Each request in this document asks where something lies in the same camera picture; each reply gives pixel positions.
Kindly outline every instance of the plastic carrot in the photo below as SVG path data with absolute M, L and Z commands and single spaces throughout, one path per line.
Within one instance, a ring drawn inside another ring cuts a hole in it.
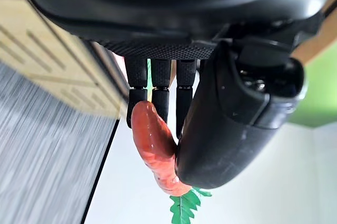
M 187 193 L 191 186 L 180 182 L 174 172 L 176 143 L 152 103 L 141 101 L 136 104 L 131 126 L 137 150 L 153 172 L 157 184 L 172 196 Z

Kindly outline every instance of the gray carpet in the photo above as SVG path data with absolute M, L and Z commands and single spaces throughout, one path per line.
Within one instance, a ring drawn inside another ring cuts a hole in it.
M 114 124 L 0 63 L 0 223 L 80 223 Z

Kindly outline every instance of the green wall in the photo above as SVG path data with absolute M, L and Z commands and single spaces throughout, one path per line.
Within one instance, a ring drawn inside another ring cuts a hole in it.
M 306 98 L 290 122 L 318 127 L 337 121 L 337 43 L 306 66 Z

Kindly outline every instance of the orange carrot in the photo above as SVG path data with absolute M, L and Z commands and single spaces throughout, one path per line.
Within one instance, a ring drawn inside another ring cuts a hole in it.
M 180 182 L 174 172 L 177 146 L 152 103 L 141 101 L 136 104 L 131 126 L 137 150 L 162 190 L 172 196 L 181 196 L 191 190 L 191 186 Z

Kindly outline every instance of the white wall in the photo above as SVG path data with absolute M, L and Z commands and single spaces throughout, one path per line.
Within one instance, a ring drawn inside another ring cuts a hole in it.
M 175 86 L 169 126 L 175 127 Z M 193 223 L 317 224 L 319 192 L 313 130 L 285 125 L 238 177 L 202 201 Z M 86 224 L 171 223 L 172 201 L 139 157 L 121 122 Z
M 337 123 L 314 131 L 320 223 L 337 223 Z

